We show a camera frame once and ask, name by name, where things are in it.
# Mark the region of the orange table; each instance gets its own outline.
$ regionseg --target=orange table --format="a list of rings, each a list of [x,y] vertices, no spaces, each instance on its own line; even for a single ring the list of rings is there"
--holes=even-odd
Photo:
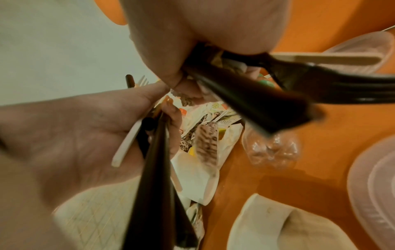
[[[295,0],[277,51],[323,51],[355,36],[395,25],[395,2]],[[395,57],[379,71],[395,73]],[[203,208],[202,249],[226,249],[230,228],[253,193],[326,217],[363,249],[377,249],[356,220],[346,192],[354,159],[395,134],[395,105],[323,105],[321,124],[296,129],[303,144],[296,166],[285,171],[252,167],[239,141],[221,169],[218,189]]]

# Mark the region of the plastic bag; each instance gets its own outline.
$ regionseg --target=plastic bag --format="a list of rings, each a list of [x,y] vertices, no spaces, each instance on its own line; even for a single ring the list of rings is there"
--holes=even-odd
[[[293,166],[301,153],[297,135],[282,131],[266,138],[246,124],[242,137],[243,148],[250,162],[256,167],[284,169]]]

